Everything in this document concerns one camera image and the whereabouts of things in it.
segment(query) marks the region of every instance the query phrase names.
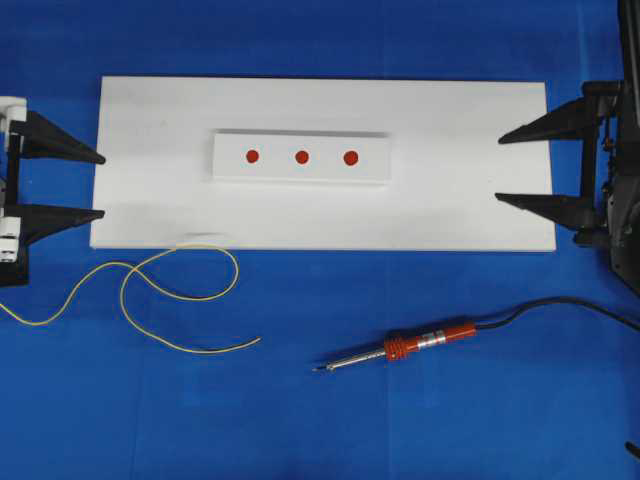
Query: soldering iron handle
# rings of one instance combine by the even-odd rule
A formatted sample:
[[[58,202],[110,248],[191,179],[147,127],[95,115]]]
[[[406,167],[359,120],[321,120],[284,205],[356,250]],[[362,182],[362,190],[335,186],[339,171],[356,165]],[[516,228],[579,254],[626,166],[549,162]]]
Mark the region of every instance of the soldering iron handle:
[[[384,342],[384,350],[387,360],[393,362],[407,357],[412,352],[418,352],[425,348],[444,345],[476,334],[474,323],[464,323],[452,327],[442,328],[411,338],[391,338]]]

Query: blue cloth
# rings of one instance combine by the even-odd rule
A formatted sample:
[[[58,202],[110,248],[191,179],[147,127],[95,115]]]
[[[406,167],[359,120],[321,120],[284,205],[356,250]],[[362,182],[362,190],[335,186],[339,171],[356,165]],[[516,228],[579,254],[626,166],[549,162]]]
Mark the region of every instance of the blue cloth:
[[[584,80],[622,76],[614,3],[5,0],[0,94],[28,97],[92,145],[107,74],[533,80],[553,108]],[[556,192],[577,192],[579,151],[551,145]],[[92,185],[92,166],[27,160],[21,201],[89,208]],[[37,243],[30,286],[0,301],[41,319],[93,265],[151,253],[91,251],[88,235]],[[237,290],[206,305],[132,282],[132,313],[177,341],[264,337],[215,358],[136,333],[116,305],[122,272],[103,273],[50,327],[0,321],[0,477],[638,478],[623,444],[640,439],[640,338],[576,307],[397,365],[311,372],[390,329],[534,297],[639,311],[605,257],[571,236],[558,228],[544,254],[238,252]],[[182,291],[228,280],[222,258],[193,255],[149,270]]]

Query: red circle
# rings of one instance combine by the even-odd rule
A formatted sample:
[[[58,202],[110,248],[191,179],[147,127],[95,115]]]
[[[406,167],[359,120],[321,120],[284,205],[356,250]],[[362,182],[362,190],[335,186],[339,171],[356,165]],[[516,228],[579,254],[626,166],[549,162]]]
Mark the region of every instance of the red circle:
[[[358,163],[358,152],[349,150],[347,153],[344,154],[343,158],[344,158],[344,163],[346,163],[350,167],[353,167],[356,163]]]
[[[255,150],[249,150],[247,152],[247,162],[256,163],[260,158],[260,154]]]
[[[307,152],[305,152],[304,150],[300,150],[298,153],[296,153],[296,162],[298,162],[300,165],[304,165],[308,161],[309,154]]]

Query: white foam board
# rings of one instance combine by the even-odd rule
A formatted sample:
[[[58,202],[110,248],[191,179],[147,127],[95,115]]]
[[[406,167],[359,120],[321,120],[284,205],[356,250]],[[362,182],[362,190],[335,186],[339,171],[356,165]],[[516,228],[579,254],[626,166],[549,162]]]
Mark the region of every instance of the white foam board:
[[[542,83],[104,77],[91,245],[553,250],[551,222],[494,198],[551,193],[547,142],[497,144],[545,112]],[[389,179],[216,181],[234,130],[383,134]]]

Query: wire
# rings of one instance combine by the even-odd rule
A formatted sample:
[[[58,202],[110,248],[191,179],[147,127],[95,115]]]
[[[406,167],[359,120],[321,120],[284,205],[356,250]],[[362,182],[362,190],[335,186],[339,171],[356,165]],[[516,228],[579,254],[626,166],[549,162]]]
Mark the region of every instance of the wire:
[[[144,272],[142,272],[142,270],[141,270],[142,267],[144,267],[146,265],[149,265],[152,262],[155,262],[159,258],[162,258],[164,256],[173,254],[173,253],[175,253],[175,252],[177,252],[179,250],[208,250],[208,251],[220,252],[220,253],[226,255],[231,260],[231,263],[233,264],[234,273],[233,273],[233,278],[232,278],[231,282],[224,288],[224,290],[222,290],[222,291],[220,291],[218,293],[214,293],[212,295],[207,295],[207,296],[204,296],[204,297],[195,297],[195,296],[188,296],[188,295],[179,295],[179,294],[171,292],[171,291],[169,291],[169,290],[167,290],[165,288],[162,288],[160,285],[155,283],[151,278],[149,278],[148,275],[146,275]],[[179,350],[181,352],[194,353],[194,354],[198,354],[198,355],[215,355],[215,354],[219,354],[219,353],[232,352],[234,350],[240,350],[240,349],[243,349],[243,348],[247,348],[247,347],[250,347],[252,345],[255,345],[256,343],[258,343],[261,340],[261,337],[256,337],[253,340],[249,340],[248,342],[240,343],[240,344],[237,344],[237,345],[231,345],[229,347],[223,347],[223,348],[198,349],[198,348],[184,347],[184,346],[178,345],[176,343],[173,343],[173,342],[167,340],[166,338],[163,338],[160,335],[152,332],[151,330],[143,327],[142,325],[140,325],[138,322],[136,322],[133,319],[133,317],[131,316],[131,314],[127,310],[127,307],[126,307],[126,304],[125,304],[125,293],[126,293],[127,285],[129,284],[129,280],[131,279],[131,277],[133,275],[139,275],[147,283],[147,285],[149,285],[151,288],[153,288],[154,290],[157,290],[161,294],[163,294],[163,295],[165,295],[167,297],[173,298],[175,300],[182,300],[182,301],[186,301],[186,302],[210,302],[211,300],[215,300],[217,298],[223,297],[227,293],[229,293],[236,286],[236,284],[238,282],[238,276],[240,274],[240,266],[238,265],[238,261],[233,256],[233,254],[231,252],[229,252],[228,250],[225,250],[224,248],[216,247],[214,245],[206,245],[206,244],[178,245],[175,248],[171,248],[169,250],[165,250],[164,252],[158,253],[157,255],[153,255],[152,257],[149,257],[146,260],[143,260],[142,262],[140,262],[140,263],[138,263],[136,265],[132,265],[130,263],[120,262],[120,261],[111,261],[111,262],[106,262],[106,263],[103,263],[101,265],[98,265],[97,267],[95,267],[91,271],[89,271],[84,277],[82,277],[80,279],[80,281],[78,281],[74,285],[74,287],[71,289],[71,292],[67,296],[67,299],[62,304],[62,306],[58,309],[58,311],[56,313],[54,313],[51,317],[47,318],[46,320],[42,320],[42,321],[39,321],[39,322],[33,322],[33,321],[25,320],[24,318],[20,317],[18,314],[16,314],[14,311],[12,311],[9,307],[7,307],[6,305],[3,305],[2,303],[0,303],[0,309],[4,310],[9,316],[14,318],[18,322],[22,323],[23,325],[28,325],[28,326],[31,326],[31,327],[41,327],[41,326],[44,326],[44,325],[48,325],[51,322],[53,322],[54,320],[56,320],[58,317],[60,317],[67,310],[67,308],[71,304],[71,301],[76,296],[76,294],[78,293],[78,290],[80,289],[80,287],[82,285],[84,285],[87,281],[89,281],[89,279],[91,279],[96,273],[98,273],[99,271],[104,270],[106,268],[109,268],[109,267],[121,267],[121,268],[128,269],[127,274],[125,275],[125,277],[123,278],[122,282],[120,283],[120,293],[119,293],[120,310],[122,311],[124,317],[131,324],[131,326],[133,326],[140,333],[142,333],[143,335],[146,335],[147,337],[150,337],[150,338],[152,338],[152,339],[154,339],[154,340],[166,345],[169,348],[173,348],[174,350]]]
[[[612,318],[613,320],[620,322],[623,325],[626,325],[627,327],[632,328],[637,332],[640,332],[639,323],[633,320],[629,320],[623,317],[622,315],[618,315],[617,313],[614,313],[610,310],[607,310],[606,308],[601,307],[600,305],[596,305],[595,303],[589,302],[588,300],[583,300],[582,298],[577,298],[577,297],[548,297],[548,298],[540,298],[538,300],[532,300],[530,302],[526,302],[526,303],[523,303],[522,305],[515,307],[515,311],[504,320],[500,320],[492,323],[479,323],[476,325],[476,329],[490,330],[493,328],[504,327],[505,325],[510,324],[516,318],[520,317],[521,315],[528,312],[529,310],[543,307],[545,305],[558,305],[558,304],[577,305],[582,308],[593,310],[609,318]]]

